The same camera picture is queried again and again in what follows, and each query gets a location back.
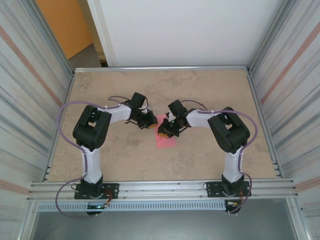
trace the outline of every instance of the white wall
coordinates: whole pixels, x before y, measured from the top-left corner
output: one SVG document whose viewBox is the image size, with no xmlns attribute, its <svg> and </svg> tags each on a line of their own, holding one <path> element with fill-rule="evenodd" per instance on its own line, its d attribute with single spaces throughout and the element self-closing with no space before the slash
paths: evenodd
<svg viewBox="0 0 320 240">
<path fill-rule="evenodd" d="M 247 65 L 283 0 L 88 0 L 111 67 Z"/>
</svg>

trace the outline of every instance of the robotic arm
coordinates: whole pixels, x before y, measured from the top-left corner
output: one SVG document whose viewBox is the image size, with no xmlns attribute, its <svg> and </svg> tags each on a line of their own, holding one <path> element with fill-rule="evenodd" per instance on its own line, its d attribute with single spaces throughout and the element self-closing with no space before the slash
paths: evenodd
<svg viewBox="0 0 320 240">
<path fill-rule="evenodd" d="M 201 111 L 192 108 L 187 110 L 179 100 L 169 106 L 168 119 L 164 119 L 158 128 L 158 135 L 171 138 L 179 137 L 181 132 L 191 127 L 205 127 L 212 133 L 224 151 L 224 172 L 222 174 L 222 191 L 226 196 L 234 196 L 244 186 L 242 170 L 242 157 L 239 158 L 241 149 L 247 144 L 250 132 L 246 125 L 235 113 L 215 113 L 214 111 Z"/>
<path fill-rule="evenodd" d="M 85 151 L 85 153 L 81 153 L 82 176 L 85 175 L 85 177 L 77 186 L 80 197 L 94 199 L 102 196 L 104 187 L 100 169 L 100 152 L 110 124 L 125 120 L 126 123 L 138 125 L 140 129 L 150 129 L 158 125 L 157 118 L 149 110 L 148 104 L 143 105 L 145 99 L 145 96 L 135 92 L 131 100 L 122 102 L 117 106 L 106 106 L 105 109 L 91 105 L 85 107 L 72 133 L 76 139 L 76 144 Z M 87 172 L 85 170 L 84 154 L 87 158 Z"/>
</svg>

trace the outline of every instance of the orange door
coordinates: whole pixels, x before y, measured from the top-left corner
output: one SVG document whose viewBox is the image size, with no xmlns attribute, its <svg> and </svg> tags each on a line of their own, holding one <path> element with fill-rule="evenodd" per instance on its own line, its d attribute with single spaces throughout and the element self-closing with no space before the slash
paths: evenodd
<svg viewBox="0 0 320 240">
<path fill-rule="evenodd" d="M 36 0 L 69 59 L 92 44 L 78 0 Z"/>
</svg>

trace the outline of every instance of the pink paper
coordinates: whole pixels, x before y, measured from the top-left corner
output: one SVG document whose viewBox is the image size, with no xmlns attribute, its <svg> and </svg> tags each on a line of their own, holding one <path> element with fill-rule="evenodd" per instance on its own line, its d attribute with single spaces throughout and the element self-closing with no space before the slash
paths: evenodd
<svg viewBox="0 0 320 240">
<path fill-rule="evenodd" d="M 154 132 L 155 132 L 156 147 L 158 149 L 172 148 L 172 147 L 175 147 L 177 145 L 176 138 L 174 136 L 171 137 L 171 138 L 158 136 L 158 127 L 160 126 L 160 124 L 162 124 L 164 122 L 165 118 L 167 118 L 167 116 L 165 114 L 156 116 L 156 119 L 158 121 L 158 125 L 154 128 Z"/>
</svg>

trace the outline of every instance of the floor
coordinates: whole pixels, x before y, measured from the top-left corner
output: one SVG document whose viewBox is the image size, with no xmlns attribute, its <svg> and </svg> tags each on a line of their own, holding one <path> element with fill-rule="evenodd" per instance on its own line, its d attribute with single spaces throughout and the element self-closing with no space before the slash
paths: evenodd
<svg viewBox="0 0 320 240">
<path fill-rule="evenodd" d="M 176 99 L 193 99 L 210 110 L 227 106 L 255 119 L 259 125 L 256 141 L 244 152 L 243 170 L 253 178 L 275 178 L 268 146 L 243 70 L 81 72 L 75 75 L 69 101 L 114 105 L 111 95 L 131 98 L 134 92 L 148 97 L 155 115 L 168 112 Z M 84 105 L 69 106 L 62 130 L 70 139 Z M 188 109 L 197 107 L 186 103 Z M 254 134 L 252 124 L 243 120 Z M 174 181 L 220 179 L 224 152 L 212 131 L 192 127 L 176 138 L 177 145 L 157 148 L 154 129 L 139 129 L 124 121 L 110 125 L 101 147 L 101 171 L 105 181 Z M 82 174 L 80 151 L 59 137 L 48 180 L 69 181 Z"/>
<path fill-rule="evenodd" d="M 72 67 L 75 68 L 101 68 L 98 54 L 93 44 L 69 59 Z"/>
<path fill-rule="evenodd" d="M 37 214 L 31 240 L 297 240 L 285 199 L 249 199 L 237 215 L 221 210 L 109 211 L 97 218 Z"/>
</svg>

